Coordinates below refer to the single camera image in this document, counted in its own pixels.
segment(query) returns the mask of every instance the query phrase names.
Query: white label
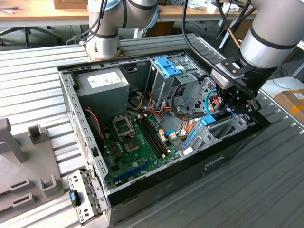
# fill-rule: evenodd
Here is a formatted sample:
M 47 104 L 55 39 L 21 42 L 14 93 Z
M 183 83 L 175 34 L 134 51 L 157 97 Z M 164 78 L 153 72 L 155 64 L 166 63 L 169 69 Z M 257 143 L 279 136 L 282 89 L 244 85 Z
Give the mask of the white label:
M 178 70 L 183 70 L 184 67 L 183 67 L 183 66 L 177 66 L 176 69 L 178 69 Z
M 298 98 L 298 99 L 304 99 L 304 95 L 301 93 L 294 93 L 294 95 Z
M 87 78 L 87 80 L 89 81 L 92 88 L 121 82 L 119 76 L 115 72 L 90 76 Z
M 191 153 L 192 151 L 193 151 L 192 147 L 188 147 L 182 153 L 186 156 L 187 154 Z

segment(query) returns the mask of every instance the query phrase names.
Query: expansion slot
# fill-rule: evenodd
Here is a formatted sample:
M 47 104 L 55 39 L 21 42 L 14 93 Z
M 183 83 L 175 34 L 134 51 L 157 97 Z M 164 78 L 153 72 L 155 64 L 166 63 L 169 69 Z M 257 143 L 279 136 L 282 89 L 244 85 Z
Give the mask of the expansion slot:
M 149 145 L 153 148 L 153 151 L 157 158 L 161 158 L 163 154 L 168 154 L 167 149 L 164 147 L 147 119 L 138 120 L 137 125 L 140 127 Z

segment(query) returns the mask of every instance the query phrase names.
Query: aluminum extrusion table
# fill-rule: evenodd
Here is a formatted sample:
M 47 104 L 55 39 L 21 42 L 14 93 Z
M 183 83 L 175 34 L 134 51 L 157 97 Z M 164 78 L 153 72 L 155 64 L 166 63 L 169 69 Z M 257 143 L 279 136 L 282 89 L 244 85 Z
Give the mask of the aluminum extrusion table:
M 222 56 L 202 38 L 190 41 L 213 63 Z M 122 41 L 127 56 L 187 48 L 181 35 Z M 0 227 L 80 227 L 66 176 L 85 166 L 60 88 L 57 66 L 87 62 L 81 46 L 5 51 L 0 55 L 0 118 L 12 134 L 40 124 L 48 129 L 66 193 Z M 115 226 L 302 227 L 304 126 L 261 91 L 261 113 L 273 123 L 226 165 Z M 103 217 L 86 227 L 105 227 Z

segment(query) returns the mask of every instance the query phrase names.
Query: blue plastic clip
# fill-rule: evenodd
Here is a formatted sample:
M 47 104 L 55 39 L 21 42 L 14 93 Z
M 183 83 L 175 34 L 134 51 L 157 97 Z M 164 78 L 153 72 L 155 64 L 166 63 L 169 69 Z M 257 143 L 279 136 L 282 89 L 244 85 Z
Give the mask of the blue plastic clip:
M 155 59 L 155 63 L 165 72 L 167 77 L 182 75 L 182 71 L 176 69 L 174 64 L 166 57 Z
M 216 120 L 213 118 L 212 115 L 208 115 L 206 117 L 203 117 L 201 120 L 201 123 L 204 125 L 204 126 L 207 126 L 208 124 L 211 124 L 213 122 L 216 122 Z

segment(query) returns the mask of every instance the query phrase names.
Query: wooden table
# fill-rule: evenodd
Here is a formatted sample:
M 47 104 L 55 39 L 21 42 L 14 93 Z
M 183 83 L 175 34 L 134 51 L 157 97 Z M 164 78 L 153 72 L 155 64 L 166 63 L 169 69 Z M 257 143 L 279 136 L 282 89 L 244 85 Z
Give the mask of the wooden table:
M 1 7 L 19 6 L 15 14 L 0 12 L 0 27 L 58 26 L 88 24 L 86 9 L 55 9 L 53 0 L 1 0 Z M 183 6 L 160 6 L 159 21 L 181 21 Z M 233 20 L 240 12 L 229 13 Z M 253 19 L 255 13 L 247 19 Z M 206 8 L 187 10 L 187 20 L 221 20 L 218 12 L 208 13 Z

